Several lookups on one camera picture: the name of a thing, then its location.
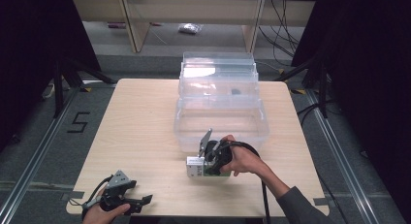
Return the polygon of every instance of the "plastic container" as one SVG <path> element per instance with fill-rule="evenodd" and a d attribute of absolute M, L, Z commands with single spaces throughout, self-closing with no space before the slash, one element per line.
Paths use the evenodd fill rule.
<path fill-rule="evenodd" d="M 211 140 L 232 134 L 255 148 L 269 135 L 251 53 L 185 52 L 178 93 L 174 134 L 182 151 L 198 152 L 209 128 Z"/>

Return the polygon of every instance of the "sleeve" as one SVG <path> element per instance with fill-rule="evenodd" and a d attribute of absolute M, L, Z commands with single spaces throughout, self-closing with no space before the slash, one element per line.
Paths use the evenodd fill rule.
<path fill-rule="evenodd" d="M 333 223 L 324 213 L 312 206 L 301 194 L 297 187 L 293 187 L 277 199 L 290 223 Z"/>

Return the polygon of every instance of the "light wood tabletop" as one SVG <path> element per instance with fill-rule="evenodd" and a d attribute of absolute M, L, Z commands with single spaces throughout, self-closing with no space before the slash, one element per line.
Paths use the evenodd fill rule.
<path fill-rule="evenodd" d="M 324 199 L 287 85 L 261 81 L 260 97 L 269 122 L 269 137 L 258 149 L 262 159 L 289 186 L 297 186 L 311 204 Z M 122 170 L 136 180 L 126 197 L 153 195 L 139 215 L 264 217 L 261 181 L 237 177 L 189 177 L 186 157 L 174 136 L 178 80 L 120 80 L 84 162 L 74 191 L 84 203 L 104 178 Z M 317 206 L 324 214 L 328 206 Z M 67 205 L 71 214 L 81 207 Z M 269 193 L 271 216 L 284 216 Z"/>

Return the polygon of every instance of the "person's right hand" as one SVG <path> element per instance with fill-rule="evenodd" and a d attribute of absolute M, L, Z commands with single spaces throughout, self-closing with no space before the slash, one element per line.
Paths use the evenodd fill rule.
<path fill-rule="evenodd" d="M 236 139 L 233 135 L 228 135 L 223 138 L 227 142 L 234 142 Z M 252 173 L 257 174 L 260 170 L 266 167 L 266 163 L 260 159 L 253 152 L 245 147 L 230 146 L 233 153 L 233 159 L 230 163 L 224 165 L 221 169 L 221 173 L 227 173 L 234 171 L 234 176 L 238 176 L 239 173 Z"/>

